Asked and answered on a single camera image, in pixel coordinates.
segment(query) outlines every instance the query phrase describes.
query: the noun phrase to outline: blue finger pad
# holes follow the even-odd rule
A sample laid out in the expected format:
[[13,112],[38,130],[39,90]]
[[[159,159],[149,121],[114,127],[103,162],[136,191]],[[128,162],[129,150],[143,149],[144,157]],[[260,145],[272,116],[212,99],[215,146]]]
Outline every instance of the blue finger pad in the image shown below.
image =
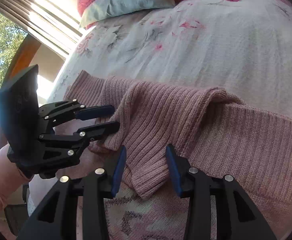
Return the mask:
[[166,147],[166,160],[167,160],[169,175],[172,180],[174,190],[177,193],[177,195],[180,197],[182,195],[182,187],[181,187],[182,178],[178,172],[173,153],[169,147]]
[[86,108],[84,110],[79,111],[76,114],[76,119],[80,120],[89,120],[98,117],[105,117],[112,115],[115,112],[115,108],[113,106],[93,106]]
[[125,168],[125,163],[126,163],[126,148],[125,146],[123,146],[120,152],[120,156],[118,158],[114,175],[113,175],[113,184],[112,184],[111,192],[110,192],[113,197],[115,197],[119,191],[120,183],[122,181],[122,176],[123,176],[123,172]]

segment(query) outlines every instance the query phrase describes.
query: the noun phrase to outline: pink flower pattern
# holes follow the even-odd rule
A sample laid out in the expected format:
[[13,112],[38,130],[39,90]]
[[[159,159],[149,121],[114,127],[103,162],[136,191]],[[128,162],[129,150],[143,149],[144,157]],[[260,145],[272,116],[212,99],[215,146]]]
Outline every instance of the pink flower pattern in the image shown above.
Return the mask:
[[162,44],[157,44],[155,50],[162,50],[162,48],[163,48]]
[[91,50],[88,49],[88,43],[89,40],[94,36],[92,32],[90,32],[76,47],[76,53],[78,55],[82,56],[83,54],[86,54],[87,56],[91,55]]
[[184,22],[182,25],[180,25],[180,27],[182,27],[182,28],[186,28],[186,29],[188,29],[188,28],[200,28],[200,29],[202,29],[202,30],[204,30],[206,27],[202,24],[202,23],[200,23],[199,21],[197,21],[197,20],[193,20],[193,21],[190,21],[190,22]]

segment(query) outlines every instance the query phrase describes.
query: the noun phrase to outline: person's arm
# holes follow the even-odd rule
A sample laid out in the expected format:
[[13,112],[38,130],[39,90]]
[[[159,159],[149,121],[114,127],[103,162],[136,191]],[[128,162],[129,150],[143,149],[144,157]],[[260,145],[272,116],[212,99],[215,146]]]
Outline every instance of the person's arm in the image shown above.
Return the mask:
[[7,205],[7,198],[22,184],[30,181],[7,158],[9,144],[0,149],[0,211]]

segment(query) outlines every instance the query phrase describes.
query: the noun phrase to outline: sunlight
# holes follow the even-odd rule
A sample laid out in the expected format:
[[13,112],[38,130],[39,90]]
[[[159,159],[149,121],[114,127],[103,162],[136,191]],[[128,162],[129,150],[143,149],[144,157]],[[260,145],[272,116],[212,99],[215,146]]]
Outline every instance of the sunlight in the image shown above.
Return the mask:
[[[54,4],[58,4],[60,3],[61,0],[49,0],[51,1],[52,3]],[[62,0],[63,1],[63,7],[64,8],[61,8],[61,9],[66,9],[67,8],[67,12],[70,13],[70,10],[72,8],[72,3],[68,0]],[[46,0],[35,0],[35,2],[37,4],[39,4],[40,6],[42,6],[43,8],[47,9],[48,11],[52,12],[53,14],[55,14],[56,16],[58,16],[60,19],[62,19],[63,21],[67,22],[70,26],[72,26],[73,28],[77,29],[78,28],[78,23],[76,23],[74,20],[72,20],[70,17],[68,17],[67,15],[65,15],[62,11],[58,10],[55,6],[53,6],[51,3],[49,3],[48,1]],[[32,3],[30,5],[32,7],[32,9],[34,11],[41,11],[41,9],[34,3]],[[84,33],[85,30],[84,29],[79,29],[79,31],[81,33]]]
[[37,84],[38,84],[37,95],[47,100],[50,93],[53,90],[53,83],[47,80],[46,78],[42,77],[41,75],[38,75]]
[[58,29],[54,28],[52,25],[48,24],[45,20],[38,17],[38,15],[34,12],[29,13],[30,20],[37,26],[41,26],[46,33],[50,34],[52,38],[55,38],[55,42],[60,41],[58,44],[62,49],[63,47],[67,47],[69,49],[73,49],[75,44],[70,42],[70,40],[61,33]]

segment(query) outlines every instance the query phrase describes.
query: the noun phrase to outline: pink knit sweater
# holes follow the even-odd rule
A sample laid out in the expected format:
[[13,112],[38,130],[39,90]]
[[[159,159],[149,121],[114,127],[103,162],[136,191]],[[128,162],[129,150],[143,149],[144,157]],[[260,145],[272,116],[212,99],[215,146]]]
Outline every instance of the pink knit sweater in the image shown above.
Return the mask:
[[[278,238],[292,230],[292,120],[252,108],[222,88],[198,90],[82,72],[65,96],[87,106],[114,105],[120,130],[89,150],[127,148],[123,181],[149,198],[168,179],[165,147],[172,143],[210,176],[232,174]],[[65,133],[67,126],[57,131]],[[87,165],[72,169],[80,177]]]

